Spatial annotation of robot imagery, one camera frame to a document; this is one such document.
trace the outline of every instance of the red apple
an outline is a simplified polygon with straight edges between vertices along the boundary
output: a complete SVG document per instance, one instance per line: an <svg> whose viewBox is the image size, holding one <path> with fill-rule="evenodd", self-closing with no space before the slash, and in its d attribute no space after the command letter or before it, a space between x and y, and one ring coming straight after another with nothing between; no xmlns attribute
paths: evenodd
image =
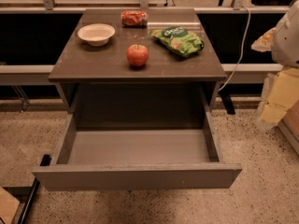
<svg viewBox="0 0 299 224"><path fill-rule="evenodd" d="M149 58L147 47L140 44L133 44L127 50L127 59L132 66L142 66Z"/></svg>

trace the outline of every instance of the brown tabletop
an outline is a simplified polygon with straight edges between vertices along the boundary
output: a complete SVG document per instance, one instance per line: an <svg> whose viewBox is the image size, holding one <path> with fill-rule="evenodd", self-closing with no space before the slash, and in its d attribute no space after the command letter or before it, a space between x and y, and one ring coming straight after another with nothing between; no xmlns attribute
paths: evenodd
<svg viewBox="0 0 299 224"><path fill-rule="evenodd" d="M221 81L226 75L204 28L193 9L150 8L146 28L127 28L121 24L120 9L86 10L50 74L51 82L180 82ZM116 33L102 47L81 41L77 32L92 23L112 25ZM179 57L150 36L153 29L180 25L196 32L205 48L189 58ZM130 45L149 49L142 69L133 69L126 59Z"/></svg>

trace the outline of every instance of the bowl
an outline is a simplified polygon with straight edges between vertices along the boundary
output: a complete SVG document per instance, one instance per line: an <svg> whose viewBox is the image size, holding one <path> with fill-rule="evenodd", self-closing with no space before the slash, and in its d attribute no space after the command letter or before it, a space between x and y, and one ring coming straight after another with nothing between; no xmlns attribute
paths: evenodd
<svg viewBox="0 0 299 224"><path fill-rule="evenodd" d="M94 47L105 45L115 34L115 29L107 24L91 24L78 30L78 37Z"/></svg>

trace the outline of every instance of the drawer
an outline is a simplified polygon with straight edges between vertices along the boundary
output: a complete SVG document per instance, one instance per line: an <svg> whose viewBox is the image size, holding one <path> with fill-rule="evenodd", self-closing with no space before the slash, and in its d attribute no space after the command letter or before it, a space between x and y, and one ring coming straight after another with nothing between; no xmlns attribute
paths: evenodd
<svg viewBox="0 0 299 224"><path fill-rule="evenodd" d="M225 163L199 83L80 84L47 167L48 190L224 189Z"/></svg>

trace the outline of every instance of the green bag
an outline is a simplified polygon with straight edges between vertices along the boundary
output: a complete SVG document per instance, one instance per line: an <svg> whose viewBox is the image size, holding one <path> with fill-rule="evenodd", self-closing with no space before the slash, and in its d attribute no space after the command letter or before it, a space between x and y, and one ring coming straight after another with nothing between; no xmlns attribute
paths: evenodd
<svg viewBox="0 0 299 224"><path fill-rule="evenodd" d="M168 27L163 30L152 30L149 34L158 38L168 49L182 57L189 57L205 47L202 38L194 32L179 26Z"/></svg>

